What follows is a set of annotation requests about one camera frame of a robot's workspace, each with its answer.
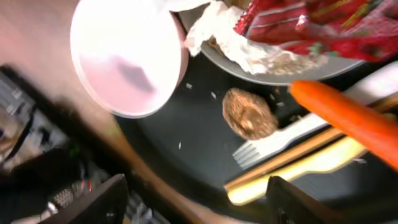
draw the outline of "snack bag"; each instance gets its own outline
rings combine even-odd
[[[375,62],[398,52],[398,1],[253,0],[234,30],[296,54]]]

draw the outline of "food wrapper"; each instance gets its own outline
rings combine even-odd
[[[278,45],[251,41],[239,35],[234,27],[242,13],[243,10],[234,6],[227,7],[222,1],[211,1],[187,34],[185,46],[190,54],[196,56],[202,43],[214,37],[222,54],[253,75],[293,75],[327,62],[327,57],[295,55]]]
[[[398,1],[253,0],[234,30],[296,54],[377,62],[398,52]]]

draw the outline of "carrot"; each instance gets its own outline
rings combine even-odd
[[[320,82],[296,80],[291,84],[290,92],[299,104],[342,130],[398,170],[396,122],[384,118],[371,108],[357,104]]]

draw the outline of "gray bowl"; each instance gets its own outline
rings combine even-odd
[[[195,21],[203,14],[206,6],[207,5],[200,6],[189,11],[179,12],[181,22],[186,30],[189,30]],[[230,61],[223,55],[220,55],[216,49],[206,42],[201,45],[201,51],[213,63],[230,74],[250,82],[266,85],[288,85],[293,80],[297,79],[321,80],[324,78],[330,78],[348,72],[364,63],[364,61],[359,60],[330,57],[328,63],[325,65],[322,65],[318,69],[308,70],[304,73],[293,75],[271,75],[266,73],[251,75],[250,73],[243,71],[237,63]]]

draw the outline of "white utensil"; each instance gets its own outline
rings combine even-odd
[[[344,95],[362,105],[368,105],[397,91],[398,62],[394,62],[360,80],[344,91]],[[280,152],[293,140],[325,127],[327,124],[325,120],[310,113],[264,139],[246,141],[233,153],[233,157],[243,169],[246,169],[257,161]]]

